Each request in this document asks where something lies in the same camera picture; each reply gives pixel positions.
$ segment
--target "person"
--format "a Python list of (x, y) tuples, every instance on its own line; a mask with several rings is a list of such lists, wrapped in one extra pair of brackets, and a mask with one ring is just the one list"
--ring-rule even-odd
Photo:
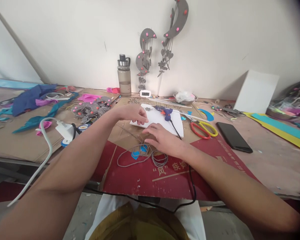
[[(62, 239), (111, 130), (120, 120), (148, 122), (145, 110), (137, 104), (106, 112), (62, 151), (0, 222), (0, 239)], [(143, 134), (144, 142), (197, 171), (250, 229), (300, 231), (300, 214), (254, 179), (183, 142), (160, 124), (150, 124)], [(124, 197), (104, 194), (86, 239), (205, 239), (198, 201), (179, 208), (175, 215), (133, 204)]]

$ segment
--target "black smartphone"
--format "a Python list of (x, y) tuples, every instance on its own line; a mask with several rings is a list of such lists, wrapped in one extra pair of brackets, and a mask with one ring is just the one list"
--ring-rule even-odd
[(247, 142), (233, 125), (221, 122), (217, 122), (216, 125), (232, 149), (246, 153), (253, 153), (251, 147), (249, 147)]

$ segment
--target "white foam board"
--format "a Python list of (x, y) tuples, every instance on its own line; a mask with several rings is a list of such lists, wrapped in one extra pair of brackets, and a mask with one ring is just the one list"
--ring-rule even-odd
[(266, 113), (278, 80), (278, 75), (249, 70), (234, 109), (242, 112)]
[[(171, 122), (168, 122), (164, 120), (165, 115), (162, 115), (161, 112), (157, 111), (154, 107), (148, 104), (141, 104), (141, 107), (143, 108), (151, 108), (151, 111), (146, 111), (147, 112), (147, 117), (149, 122), (145, 123), (144, 125), (138, 125), (137, 122), (133, 123), (132, 121), (130, 122), (131, 125), (146, 128), (148, 127), (151, 123), (160, 123), (166, 130), (171, 132), (173, 135), (177, 136), (176, 131), (174, 130)], [(181, 116), (179, 113), (172, 112), (171, 113), (171, 120), (173, 122), (173, 125), (176, 127), (176, 130), (178, 131), (180, 137), (183, 138), (183, 124), (181, 120)]]

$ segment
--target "digital thermometer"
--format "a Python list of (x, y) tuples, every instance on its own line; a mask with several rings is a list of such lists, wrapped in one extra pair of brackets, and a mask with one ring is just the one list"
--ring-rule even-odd
[(149, 90), (141, 90), (140, 97), (151, 97), (151, 91)]

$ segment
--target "water bottle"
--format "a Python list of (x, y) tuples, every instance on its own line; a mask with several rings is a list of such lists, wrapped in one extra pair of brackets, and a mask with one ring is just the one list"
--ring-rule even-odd
[(120, 54), (118, 59), (118, 79), (120, 94), (122, 97), (131, 97), (131, 73), (130, 73), (130, 58)]

